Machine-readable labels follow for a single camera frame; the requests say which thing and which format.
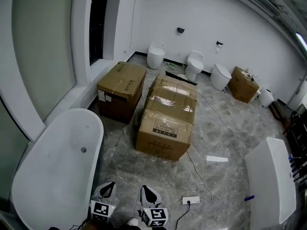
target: taped cardboard box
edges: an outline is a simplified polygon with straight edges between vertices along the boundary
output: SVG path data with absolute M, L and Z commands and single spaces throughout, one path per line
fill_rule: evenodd
M 195 106 L 195 86 L 159 75 L 147 95 L 136 150 L 178 160 L 190 146 Z
M 137 136 L 136 150 L 163 159 L 178 160 L 190 147 L 193 125 L 145 110 Z
M 97 84 L 101 115 L 128 124 L 142 95 L 146 68 L 119 62 Z
M 235 67 L 228 87 L 236 99 L 249 103 L 259 89 L 259 85 L 243 72 L 245 71 L 240 67 Z

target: marble floor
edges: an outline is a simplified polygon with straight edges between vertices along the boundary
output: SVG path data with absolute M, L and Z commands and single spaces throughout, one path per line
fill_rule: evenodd
M 146 57 L 139 55 L 135 55 L 130 62 L 147 66 Z M 182 72 L 179 66 L 172 68 L 162 64 L 157 70 L 147 69 L 142 97 L 128 125 L 101 116 L 105 134 L 96 177 L 99 184 L 110 181 L 117 184 L 117 209 L 111 219 L 116 227 L 133 216 L 140 220 L 139 191 L 142 185 L 148 185 L 161 194 L 170 218 L 166 227 L 168 230 L 175 229 L 177 219 L 188 209 L 188 205 L 181 203 L 183 196 L 200 196 L 202 200 L 210 200 L 210 194 L 196 174 L 187 153 L 179 161 L 166 161 L 134 149 L 148 89 L 157 74 L 165 74 L 165 70 Z M 257 146 L 265 137 L 284 139 L 280 123 L 258 100 L 250 104 L 236 100 L 229 91 L 216 90 L 205 74 L 199 74 L 196 82 L 198 91 L 207 97 L 227 125 L 248 144 Z M 92 111 L 99 115 L 96 105 Z M 225 127 L 198 93 L 195 130 L 189 152 L 212 190 L 213 202 L 191 205 L 189 213 L 179 221 L 178 230 L 249 229 L 250 205 L 244 201 L 249 195 L 244 156 L 250 150 Z M 227 158 L 228 161 L 213 162 L 207 156 Z

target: white freestanding bathtub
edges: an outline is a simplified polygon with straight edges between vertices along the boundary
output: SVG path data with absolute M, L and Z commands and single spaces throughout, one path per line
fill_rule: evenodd
M 295 184 L 283 140 L 266 138 L 245 156 L 250 195 L 250 229 L 282 224 L 296 209 Z
M 100 118 L 81 108 L 46 128 L 12 184 L 13 204 L 30 230 L 68 230 L 86 219 L 103 133 Z

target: shoe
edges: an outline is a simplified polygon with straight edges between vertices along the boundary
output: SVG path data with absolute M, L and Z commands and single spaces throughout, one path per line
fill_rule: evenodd
M 139 220 L 137 220 L 135 217 L 131 218 L 128 222 L 127 225 L 129 226 L 135 226 L 137 227 L 139 224 Z

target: power strip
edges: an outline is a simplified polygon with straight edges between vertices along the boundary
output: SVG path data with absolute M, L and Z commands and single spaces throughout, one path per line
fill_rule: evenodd
M 199 196 L 194 197 L 182 197 L 182 204 L 187 205 L 188 201 L 190 201 L 190 204 L 198 204 L 200 202 Z

